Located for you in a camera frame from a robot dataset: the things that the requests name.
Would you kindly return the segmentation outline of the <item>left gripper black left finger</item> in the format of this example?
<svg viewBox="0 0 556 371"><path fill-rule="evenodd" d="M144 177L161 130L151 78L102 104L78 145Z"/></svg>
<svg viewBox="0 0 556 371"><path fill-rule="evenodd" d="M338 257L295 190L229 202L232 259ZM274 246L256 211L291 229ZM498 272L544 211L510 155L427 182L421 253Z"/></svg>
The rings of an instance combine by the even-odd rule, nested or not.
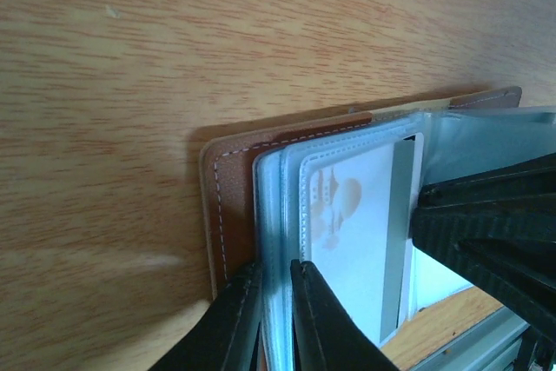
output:
<svg viewBox="0 0 556 371"><path fill-rule="evenodd" d="M262 268L242 266L201 320L153 370L256 370L260 356Z"/></svg>

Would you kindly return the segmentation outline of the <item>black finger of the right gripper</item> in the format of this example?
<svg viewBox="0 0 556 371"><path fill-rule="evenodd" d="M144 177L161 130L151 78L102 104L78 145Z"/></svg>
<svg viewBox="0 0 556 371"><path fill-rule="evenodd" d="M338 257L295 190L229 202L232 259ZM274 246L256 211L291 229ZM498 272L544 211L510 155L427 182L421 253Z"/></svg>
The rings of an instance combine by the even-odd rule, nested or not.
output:
<svg viewBox="0 0 556 371"><path fill-rule="evenodd" d="M416 248L555 335L555 215L525 210L416 209Z"/></svg>
<svg viewBox="0 0 556 371"><path fill-rule="evenodd" d="M417 223L469 220L481 215L555 222L555 154L425 186Z"/></svg>

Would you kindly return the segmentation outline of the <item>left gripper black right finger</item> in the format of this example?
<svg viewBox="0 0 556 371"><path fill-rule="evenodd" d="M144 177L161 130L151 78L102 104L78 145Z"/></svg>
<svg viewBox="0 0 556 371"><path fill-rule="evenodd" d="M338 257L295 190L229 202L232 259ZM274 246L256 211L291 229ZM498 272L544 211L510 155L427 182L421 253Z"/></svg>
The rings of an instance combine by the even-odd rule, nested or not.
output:
<svg viewBox="0 0 556 371"><path fill-rule="evenodd" d="M296 370L398 370L355 326L312 262L293 260L290 274Z"/></svg>

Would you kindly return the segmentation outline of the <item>white card with stripe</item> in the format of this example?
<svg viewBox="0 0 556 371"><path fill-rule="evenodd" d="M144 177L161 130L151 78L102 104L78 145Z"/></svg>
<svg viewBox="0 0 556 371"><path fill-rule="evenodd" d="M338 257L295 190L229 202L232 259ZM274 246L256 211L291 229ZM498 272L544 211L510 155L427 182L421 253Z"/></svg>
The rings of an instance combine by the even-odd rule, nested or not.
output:
<svg viewBox="0 0 556 371"><path fill-rule="evenodd" d="M407 291L407 221L423 135L349 147L308 161L304 255L374 344L399 326Z"/></svg>

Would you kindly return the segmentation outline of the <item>brown leather card holder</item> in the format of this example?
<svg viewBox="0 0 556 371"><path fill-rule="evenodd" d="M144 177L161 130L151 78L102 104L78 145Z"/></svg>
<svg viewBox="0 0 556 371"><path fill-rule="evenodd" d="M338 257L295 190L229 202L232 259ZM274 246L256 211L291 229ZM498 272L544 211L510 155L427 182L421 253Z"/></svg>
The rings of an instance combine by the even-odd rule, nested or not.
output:
<svg viewBox="0 0 556 371"><path fill-rule="evenodd" d="M308 161L349 147L423 135L419 184L407 221L407 291L394 334L380 346L371 341L382 352L420 308L476 287L414 246L410 223L421 190L555 154L554 108L523 108L521 94L520 88L508 87L364 109L218 138L205 147L200 177L214 298L242 266L258 262L262 268L256 370L296 370L290 265L293 260L311 262L304 256ZM532 328L538 339L533 351L521 356L521 370L551 370L555 335Z"/></svg>

